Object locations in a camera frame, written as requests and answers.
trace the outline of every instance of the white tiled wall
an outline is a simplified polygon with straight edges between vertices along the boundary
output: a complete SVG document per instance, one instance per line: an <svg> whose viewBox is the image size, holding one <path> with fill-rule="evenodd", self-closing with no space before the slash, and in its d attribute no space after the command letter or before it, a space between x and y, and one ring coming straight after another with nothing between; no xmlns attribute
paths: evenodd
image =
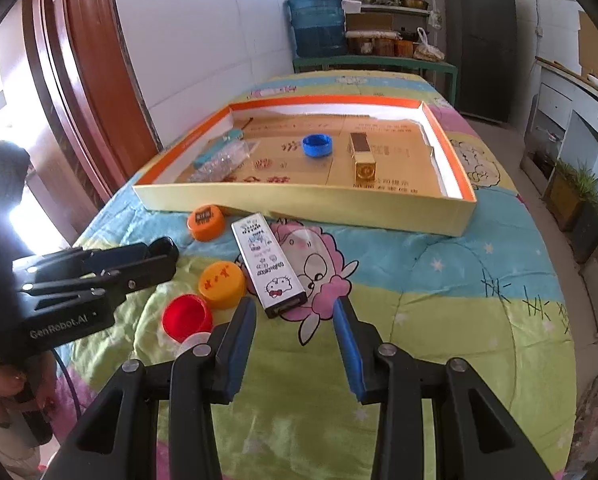
<svg viewBox="0 0 598 480"><path fill-rule="evenodd" d="M116 0L164 145L258 82L293 72L286 0Z"/></svg>
<svg viewBox="0 0 598 480"><path fill-rule="evenodd" d="M444 0L435 0L436 8L445 14ZM575 0L538 0L540 25L543 28L538 55L559 61L575 72L578 63L578 12ZM519 131L525 130L532 96L539 89L540 70L534 66L537 26L536 0L516 0L518 27L517 86L509 122ZM437 44L445 48L445 29L437 34Z"/></svg>

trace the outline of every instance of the blue gripper pad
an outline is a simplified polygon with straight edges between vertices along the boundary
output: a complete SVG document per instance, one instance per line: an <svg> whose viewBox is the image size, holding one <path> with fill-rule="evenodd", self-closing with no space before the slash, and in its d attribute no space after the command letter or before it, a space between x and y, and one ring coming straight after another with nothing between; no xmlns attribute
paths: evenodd
<svg viewBox="0 0 598 480"><path fill-rule="evenodd" d="M357 396L357 400L361 402L365 397L361 353L341 299L336 300L334 304L332 322L335 328L335 335L337 336L337 343L339 343L343 366L346 369L348 385L352 393Z"/></svg>
<svg viewBox="0 0 598 480"><path fill-rule="evenodd" d="M233 397L241 389L241 382L246 372L246 363L248 362L248 355L250 353L250 345L252 344L257 324L257 311L252 298L243 298L237 309L239 308L243 309L243 317L241 319L234 319L233 317L235 322L240 323L228 357L227 366L228 377L225 393L230 401L233 400Z"/></svg>

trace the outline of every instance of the plant pot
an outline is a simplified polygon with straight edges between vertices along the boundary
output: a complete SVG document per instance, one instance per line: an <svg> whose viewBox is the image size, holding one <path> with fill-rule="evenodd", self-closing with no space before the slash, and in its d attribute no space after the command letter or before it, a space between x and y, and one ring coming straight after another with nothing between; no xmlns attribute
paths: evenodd
<svg viewBox="0 0 598 480"><path fill-rule="evenodd" d="M570 234L575 261L585 263L598 245L598 210L584 202Z"/></svg>
<svg viewBox="0 0 598 480"><path fill-rule="evenodd" d="M559 229L570 231L581 211L583 200L566 177L560 171L555 171L545 205L556 219Z"/></svg>
<svg viewBox="0 0 598 480"><path fill-rule="evenodd" d="M545 153L535 152L532 155L532 161L535 163L537 168L543 173L545 178L550 178L552 170L554 170L554 161Z"/></svg>

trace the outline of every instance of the person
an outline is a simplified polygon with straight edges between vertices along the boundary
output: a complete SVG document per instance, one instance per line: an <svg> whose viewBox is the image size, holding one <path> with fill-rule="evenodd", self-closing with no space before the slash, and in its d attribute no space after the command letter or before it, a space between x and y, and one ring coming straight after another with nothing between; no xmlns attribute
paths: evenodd
<svg viewBox="0 0 598 480"><path fill-rule="evenodd" d="M0 365L0 462L14 480L38 480L39 446L22 411L40 409L51 414L55 405L55 361L46 352L26 363L28 374L10 365ZM36 398L19 404L12 399L30 380Z"/></svg>

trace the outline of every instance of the gold rectangular box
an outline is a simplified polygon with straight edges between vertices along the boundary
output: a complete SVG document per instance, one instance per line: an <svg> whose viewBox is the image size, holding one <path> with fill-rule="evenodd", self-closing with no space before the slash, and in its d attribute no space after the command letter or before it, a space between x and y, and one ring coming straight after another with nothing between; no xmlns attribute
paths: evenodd
<svg viewBox="0 0 598 480"><path fill-rule="evenodd" d="M370 150L368 137L364 133L350 134L348 153L352 156L355 164L355 183L362 186L368 182L374 182L375 174L377 174L377 162Z"/></svg>

